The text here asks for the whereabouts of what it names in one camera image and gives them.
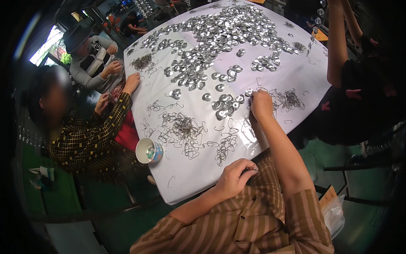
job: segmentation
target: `green plant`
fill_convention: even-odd
[[[63,63],[63,64],[70,64],[71,63],[71,55],[69,55],[68,53],[63,53],[62,54],[62,56],[61,56],[61,58],[60,58],[60,61]]]

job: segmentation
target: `white tablecloth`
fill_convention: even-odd
[[[246,3],[249,2],[241,0],[237,4]],[[140,49],[140,45],[153,31],[170,24],[186,21],[193,16],[221,12],[221,8],[210,8],[210,6],[214,4],[231,6],[233,2],[225,0],[218,1],[195,9],[197,12],[193,14],[186,12],[144,35],[138,40],[138,45],[135,47],[131,45],[129,49],[135,49],[135,51],[129,56],[127,56],[127,51],[124,52],[126,75],[129,76],[135,72],[134,68],[130,65],[134,59],[145,55],[147,52],[151,52],[151,49]],[[284,17],[259,5],[255,5],[255,7],[263,9],[265,15],[276,24],[276,31],[279,37],[290,42],[290,45],[297,41],[308,47],[310,42],[309,33],[297,25],[295,25],[294,29],[288,28],[283,25],[288,21]],[[161,42],[162,39],[172,39],[172,41],[183,39],[188,43],[186,50],[197,45],[192,32],[178,32],[163,35],[158,40],[158,43]],[[238,58],[236,52],[240,48],[244,48],[246,54]],[[264,72],[253,72],[251,70],[251,62],[255,60],[257,56],[269,55],[272,51],[261,45],[250,46],[248,43],[244,43],[233,46],[231,52],[224,52],[218,55],[214,65],[205,71],[205,74],[209,76],[209,80],[206,81],[206,87],[203,90],[196,89],[194,91],[188,91],[187,87],[180,87],[182,96],[179,101],[176,101],[173,98],[165,96],[165,94],[168,95],[170,91],[179,88],[177,82],[170,82],[170,79],[179,74],[179,72],[175,72],[174,75],[167,78],[163,71],[164,68],[171,65],[173,60],[181,59],[178,54],[171,54],[171,50],[172,48],[168,47],[153,55],[152,62],[156,64],[154,66],[156,69],[150,71],[144,70],[142,72],[141,83],[132,95],[132,112],[140,139],[148,137],[149,130],[156,130],[150,137],[157,140],[159,136],[158,130],[163,130],[162,127],[159,127],[162,125],[162,118],[160,118],[159,115],[165,111],[168,113],[181,112],[188,117],[194,117],[199,125],[203,124],[208,132],[203,132],[201,143],[208,141],[219,142],[223,137],[227,136],[224,133],[229,132],[230,127],[236,128],[239,131],[237,132],[237,146],[234,151],[229,151],[227,159],[223,161],[221,166],[215,159],[217,155],[216,146],[199,149],[199,155],[193,159],[188,159],[188,157],[185,156],[183,148],[177,148],[173,144],[167,144],[163,147],[165,156],[160,162],[150,164],[150,169],[164,201],[168,204],[176,204],[214,185],[226,165],[238,158],[252,159],[268,147],[266,140],[263,138],[263,134],[257,129],[255,122],[252,121],[253,125],[251,127],[248,120],[249,110],[247,109],[247,97],[245,97],[245,104],[241,105],[231,118],[226,117],[224,120],[218,121],[215,116],[216,112],[211,107],[211,102],[202,100],[204,93],[211,93],[211,101],[214,101],[218,100],[218,97],[223,93],[230,93],[233,96],[241,93],[244,94],[245,89],[248,87],[254,90],[258,87],[264,87],[268,90],[278,89],[278,91],[282,93],[294,88],[296,95],[305,104],[305,109],[301,110],[295,108],[290,112],[282,112],[281,109],[278,109],[276,113],[278,123],[286,133],[289,133],[316,108],[330,87],[326,80],[327,49],[325,49],[320,42],[315,40],[308,58],[305,53],[296,55],[281,52],[281,65],[276,72],[270,72],[267,69],[265,69]],[[241,73],[238,73],[237,81],[232,83],[219,82],[219,80],[213,80],[211,78],[213,72],[226,74],[227,69],[235,64],[239,64],[244,69]],[[219,83],[226,85],[223,92],[218,92],[214,88]],[[158,100],[157,104],[160,106],[168,106],[174,103],[178,103],[178,105],[165,109],[161,108],[159,111],[148,111],[147,107],[156,100]],[[146,124],[149,124],[149,126],[147,126],[146,130],[143,130]]]

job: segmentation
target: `paper cup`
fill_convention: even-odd
[[[155,153],[153,157],[149,159],[147,153],[148,148],[151,145],[152,147],[154,147]],[[160,161],[164,155],[164,150],[162,149],[162,146],[158,142],[155,142],[150,138],[143,138],[138,142],[137,147],[135,148],[135,155],[137,156],[139,162],[147,164],[150,162]]]

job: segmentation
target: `man sitting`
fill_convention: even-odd
[[[137,12],[131,11],[120,24],[120,31],[127,38],[131,35],[144,35],[147,33],[147,29],[145,27],[140,27],[140,21],[144,21],[144,19],[138,20]]]

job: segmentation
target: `window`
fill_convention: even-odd
[[[58,60],[61,60],[62,55],[66,53],[65,44],[62,40],[63,32],[56,26],[53,26],[47,41],[37,50],[37,52],[31,57],[30,62],[39,66],[45,56],[50,53]]]

